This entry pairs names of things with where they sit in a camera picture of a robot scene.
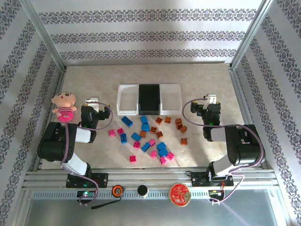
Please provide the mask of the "white plastic bin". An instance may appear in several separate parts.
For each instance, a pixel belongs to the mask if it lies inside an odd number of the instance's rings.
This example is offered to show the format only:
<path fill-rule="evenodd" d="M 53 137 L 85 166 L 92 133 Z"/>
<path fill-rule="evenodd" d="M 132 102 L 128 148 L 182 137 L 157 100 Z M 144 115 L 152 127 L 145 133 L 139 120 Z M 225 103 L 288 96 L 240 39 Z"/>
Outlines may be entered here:
<path fill-rule="evenodd" d="M 160 115 L 179 115 L 182 112 L 180 84 L 160 84 Z"/>
<path fill-rule="evenodd" d="M 119 84 L 117 94 L 117 115 L 138 115 L 139 85 Z"/>

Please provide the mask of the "pink plush doll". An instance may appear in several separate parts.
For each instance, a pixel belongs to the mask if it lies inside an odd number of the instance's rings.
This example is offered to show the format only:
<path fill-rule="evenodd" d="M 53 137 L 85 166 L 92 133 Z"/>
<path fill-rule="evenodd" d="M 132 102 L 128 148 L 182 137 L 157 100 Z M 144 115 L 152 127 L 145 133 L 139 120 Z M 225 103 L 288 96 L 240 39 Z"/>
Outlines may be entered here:
<path fill-rule="evenodd" d="M 74 117 L 74 112 L 77 110 L 75 106 L 76 97 L 72 93 L 59 93 L 51 99 L 55 108 L 52 113 L 56 115 L 57 119 L 61 123 L 68 123 Z"/>

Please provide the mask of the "black plastic bin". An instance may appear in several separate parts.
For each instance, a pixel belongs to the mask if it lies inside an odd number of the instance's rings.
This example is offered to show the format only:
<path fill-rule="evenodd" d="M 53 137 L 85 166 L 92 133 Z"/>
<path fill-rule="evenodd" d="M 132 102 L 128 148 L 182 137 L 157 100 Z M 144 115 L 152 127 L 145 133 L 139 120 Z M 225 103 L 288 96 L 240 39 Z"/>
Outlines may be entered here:
<path fill-rule="evenodd" d="M 160 115 L 159 84 L 139 84 L 138 115 Z"/>

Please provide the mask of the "thin aluminium cross bar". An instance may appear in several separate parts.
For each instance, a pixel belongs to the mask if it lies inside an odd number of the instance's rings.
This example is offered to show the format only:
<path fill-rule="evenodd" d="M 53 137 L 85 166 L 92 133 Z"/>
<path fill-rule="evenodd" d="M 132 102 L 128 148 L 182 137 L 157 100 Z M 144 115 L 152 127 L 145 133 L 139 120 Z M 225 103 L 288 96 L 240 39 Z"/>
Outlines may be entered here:
<path fill-rule="evenodd" d="M 105 65 L 226 65 L 231 66 L 231 63 L 226 63 L 225 61 L 145 61 L 145 60 L 127 60 L 127 61 L 69 61 L 64 62 L 65 67 L 68 66 L 105 66 Z"/>

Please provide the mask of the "small circuit board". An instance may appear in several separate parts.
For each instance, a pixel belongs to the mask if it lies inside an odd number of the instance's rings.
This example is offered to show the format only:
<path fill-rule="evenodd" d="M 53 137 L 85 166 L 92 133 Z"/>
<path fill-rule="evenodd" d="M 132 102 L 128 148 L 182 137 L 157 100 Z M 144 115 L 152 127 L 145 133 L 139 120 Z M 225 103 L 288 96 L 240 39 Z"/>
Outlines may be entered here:
<path fill-rule="evenodd" d="M 95 197 L 95 190 L 82 190 L 77 191 L 77 198 L 93 199 Z"/>
<path fill-rule="evenodd" d="M 222 200 L 225 196 L 224 190 L 209 190 L 209 196 L 214 199 Z"/>

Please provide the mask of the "orange black tape measure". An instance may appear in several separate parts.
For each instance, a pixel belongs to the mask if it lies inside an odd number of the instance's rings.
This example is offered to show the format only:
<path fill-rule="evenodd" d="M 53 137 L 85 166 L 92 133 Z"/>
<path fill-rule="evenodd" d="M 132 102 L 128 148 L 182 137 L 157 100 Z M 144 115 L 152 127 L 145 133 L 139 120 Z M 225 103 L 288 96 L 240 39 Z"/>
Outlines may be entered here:
<path fill-rule="evenodd" d="M 96 210 L 96 209 L 105 207 L 107 205 L 117 203 L 117 202 L 121 201 L 123 193 L 124 193 L 124 187 L 122 187 L 120 185 L 115 185 L 111 190 L 111 194 L 112 194 L 113 197 L 116 198 L 116 200 L 111 201 L 111 202 L 107 202 L 107 203 L 104 203 L 104 204 L 100 204 L 100 205 L 97 205 L 97 206 L 93 206 L 93 207 L 91 207 L 91 209 Z"/>

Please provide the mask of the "red round badge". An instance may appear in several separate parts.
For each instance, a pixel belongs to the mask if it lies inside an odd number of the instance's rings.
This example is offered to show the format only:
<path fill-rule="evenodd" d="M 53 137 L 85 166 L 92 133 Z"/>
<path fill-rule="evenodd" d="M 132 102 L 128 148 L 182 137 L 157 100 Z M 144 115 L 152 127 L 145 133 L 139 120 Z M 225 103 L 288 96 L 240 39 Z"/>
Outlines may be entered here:
<path fill-rule="evenodd" d="M 191 191 L 185 184 L 175 184 L 169 190 L 169 199 L 177 207 L 185 207 L 191 201 Z"/>

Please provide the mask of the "black round knob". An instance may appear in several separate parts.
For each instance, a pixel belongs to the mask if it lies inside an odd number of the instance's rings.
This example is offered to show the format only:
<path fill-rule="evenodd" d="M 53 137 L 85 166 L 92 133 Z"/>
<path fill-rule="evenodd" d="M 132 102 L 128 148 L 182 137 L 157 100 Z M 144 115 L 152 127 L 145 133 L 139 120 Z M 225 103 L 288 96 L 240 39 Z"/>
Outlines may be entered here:
<path fill-rule="evenodd" d="M 145 199 L 148 196 L 149 189 L 147 188 L 146 185 L 140 185 L 137 188 L 137 193 L 140 197 Z"/>

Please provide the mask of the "grey metal panel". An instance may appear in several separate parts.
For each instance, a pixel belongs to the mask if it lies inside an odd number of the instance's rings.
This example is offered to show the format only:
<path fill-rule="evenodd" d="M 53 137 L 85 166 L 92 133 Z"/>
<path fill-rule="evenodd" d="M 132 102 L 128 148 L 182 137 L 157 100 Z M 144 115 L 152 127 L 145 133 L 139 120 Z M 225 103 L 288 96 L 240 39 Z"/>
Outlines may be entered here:
<path fill-rule="evenodd" d="M 176 207 L 168 200 L 122 200 L 100 209 L 75 201 L 34 200 L 25 226 L 289 226 L 268 204 L 210 205 L 193 200 Z"/>

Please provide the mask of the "aluminium side rail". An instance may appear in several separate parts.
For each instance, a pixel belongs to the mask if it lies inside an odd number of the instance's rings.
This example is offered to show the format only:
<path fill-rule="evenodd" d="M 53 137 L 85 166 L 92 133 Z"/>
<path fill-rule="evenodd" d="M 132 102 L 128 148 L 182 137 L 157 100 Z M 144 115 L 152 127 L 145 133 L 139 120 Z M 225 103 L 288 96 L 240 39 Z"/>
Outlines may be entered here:
<path fill-rule="evenodd" d="M 232 110 L 231 116 L 227 117 L 224 122 L 228 124 L 254 124 L 266 152 L 266 161 L 262 164 L 262 167 L 276 171 L 277 165 L 274 159 L 275 156 L 272 151 L 274 150 L 275 144 L 277 142 L 269 142 L 268 134 L 265 132 L 265 128 L 260 119 L 259 112 L 256 109 L 256 105 L 253 96 L 250 93 L 250 89 L 244 89 L 242 87 L 242 82 L 245 81 L 245 78 L 240 79 L 237 73 L 232 69 L 229 69 L 229 74 L 234 93 L 236 95 L 239 110 Z"/>
<path fill-rule="evenodd" d="M 31 161 L 30 168 L 28 169 L 28 171 L 37 171 L 39 168 L 40 159 L 37 154 L 38 146 L 39 146 L 40 140 L 42 139 L 43 134 L 47 128 L 47 125 L 54 117 L 53 113 L 52 113 L 52 110 L 54 109 L 54 104 L 51 102 L 51 99 L 54 97 L 55 94 L 58 94 L 59 92 L 61 92 L 65 73 L 66 73 L 66 69 L 58 75 L 55 86 L 54 86 L 53 90 L 50 92 L 49 101 L 47 102 L 47 108 L 46 108 L 47 112 L 46 112 L 45 119 L 42 124 L 42 128 L 39 133 L 39 137 L 37 139 L 37 145 L 34 147 L 34 156 Z"/>

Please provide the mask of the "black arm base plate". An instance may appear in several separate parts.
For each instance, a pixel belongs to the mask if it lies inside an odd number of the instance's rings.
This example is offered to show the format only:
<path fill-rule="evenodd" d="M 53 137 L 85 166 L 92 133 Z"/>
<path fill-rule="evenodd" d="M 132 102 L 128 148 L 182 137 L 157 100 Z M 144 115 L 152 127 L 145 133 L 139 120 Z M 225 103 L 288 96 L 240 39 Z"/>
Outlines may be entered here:
<path fill-rule="evenodd" d="M 98 184 L 99 188 L 107 187 L 107 173 L 92 173 L 92 177 L 90 179 L 95 181 Z M 90 180 L 68 174 L 66 180 L 66 188 L 96 188 L 96 186 Z"/>
<path fill-rule="evenodd" d="M 193 187 L 234 186 L 232 176 L 214 176 L 208 172 L 193 172 L 191 175 Z"/>

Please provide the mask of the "aluminium corner post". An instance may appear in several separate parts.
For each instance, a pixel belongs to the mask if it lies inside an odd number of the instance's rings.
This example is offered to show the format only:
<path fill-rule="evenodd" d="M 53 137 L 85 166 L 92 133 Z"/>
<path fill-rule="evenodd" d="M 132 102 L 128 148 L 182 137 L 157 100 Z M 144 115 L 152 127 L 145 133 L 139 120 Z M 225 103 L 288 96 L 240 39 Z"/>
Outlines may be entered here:
<path fill-rule="evenodd" d="M 65 71 L 66 66 L 63 63 L 63 60 L 57 50 L 54 42 L 52 41 L 50 34 L 46 30 L 37 10 L 35 9 L 31 0 L 19 0 L 22 7 L 24 8 L 27 16 L 31 20 L 32 24 L 34 25 L 36 31 L 38 32 L 40 38 L 46 45 L 47 49 L 49 50 L 52 58 L 54 59 L 55 63 L 59 66 L 62 71 Z"/>
<path fill-rule="evenodd" d="M 242 42 L 240 43 L 234 58 L 232 59 L 232 61 L 230 63 L 231 70 L 234 70 L 237 67 L 237 65 L 240 62 L 240 60 L 242 59 L 243 55 L 247 51 L 252 39 L 254 38 L 255 34 L 257 33 L 263 19 L 265 18 L 266 14 L 273 2 L 274 2 L 274 0 L 262 0 L 261 4 L 259 5 L 259 8 L 254 16 L 254 19 L 250 23 L 250 25 L 246 31 L 246 34 L 245 34 Z"/>

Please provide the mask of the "aluminium mounting rail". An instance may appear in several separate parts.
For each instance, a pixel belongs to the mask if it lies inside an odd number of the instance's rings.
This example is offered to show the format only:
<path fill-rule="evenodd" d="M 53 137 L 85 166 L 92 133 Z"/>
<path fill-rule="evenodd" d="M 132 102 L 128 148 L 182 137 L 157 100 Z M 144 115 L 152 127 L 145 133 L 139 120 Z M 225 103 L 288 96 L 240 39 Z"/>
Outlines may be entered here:
<path fill-rule="evenodd" d="M 205 168 L 197 167 L 171 167 L 171 168 L 120 168 L 120 169 L 93 169 L 95 173 L 107 173 L 107 187 L 122 185 L 125 188 L 136 188 L 146 185 L 151 189 L 166 189 L 174 184 L 183 183 L 192 187 L 191 178 L 187 172 L 205 172 Z M 240 189 L 261 189 L 278 187 L 276 174 L 272 169 L 260 167 L 242 169 L 245 179 Z M 60 169 L 40 169 L 25 174 L 22 189 L 31 190 L 63 190 L 67 180 L 67 172 Z"/>

